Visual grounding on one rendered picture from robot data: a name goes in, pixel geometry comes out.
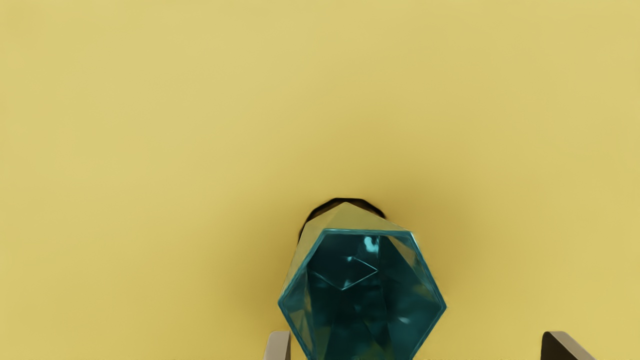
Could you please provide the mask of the teal faceted mug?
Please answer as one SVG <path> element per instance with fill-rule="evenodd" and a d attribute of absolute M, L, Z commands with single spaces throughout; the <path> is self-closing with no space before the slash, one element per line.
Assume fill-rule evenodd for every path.
<path fill-rule="evenodd" d="M 414 234 L 361 198 L 308 215 L 278 307 L 306 360 L 414 360 L 447 310 Z"/>

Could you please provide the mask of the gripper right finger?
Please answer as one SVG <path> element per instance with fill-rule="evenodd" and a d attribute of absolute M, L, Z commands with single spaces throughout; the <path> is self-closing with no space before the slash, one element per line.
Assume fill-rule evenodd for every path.
<path fill-rule="evenodd" d="M 596 360 L 571 335 L 563 331 L 542 334 L 541 360 Z"/>

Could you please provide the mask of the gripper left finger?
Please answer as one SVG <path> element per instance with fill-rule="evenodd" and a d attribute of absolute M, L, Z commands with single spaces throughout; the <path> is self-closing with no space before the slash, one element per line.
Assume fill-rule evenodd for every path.
<path fill-rule="evenodd" d="M 291 331 L 273 331 L 269 334 L 263 360 L 291 360 Z"/>

